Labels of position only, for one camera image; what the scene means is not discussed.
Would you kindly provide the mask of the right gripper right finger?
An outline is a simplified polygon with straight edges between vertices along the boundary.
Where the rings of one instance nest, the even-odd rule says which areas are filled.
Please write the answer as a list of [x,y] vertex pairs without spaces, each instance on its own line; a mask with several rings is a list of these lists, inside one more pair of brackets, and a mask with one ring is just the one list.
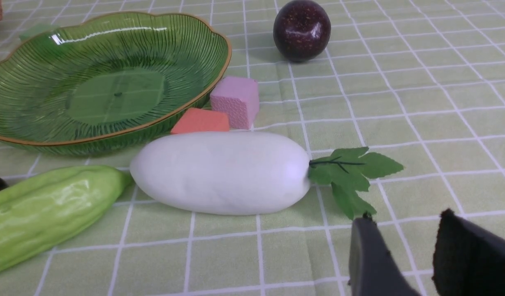
[[505,296],[505,239],[444,210],[432,279],[441,296]]

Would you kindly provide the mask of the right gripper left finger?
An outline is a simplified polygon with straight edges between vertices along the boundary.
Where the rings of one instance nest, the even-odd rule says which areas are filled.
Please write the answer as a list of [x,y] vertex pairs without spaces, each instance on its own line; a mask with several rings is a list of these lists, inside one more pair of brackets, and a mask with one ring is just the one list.
[[351,228],[352,296],[418,296],[395,263],[371,214],[354,219]]

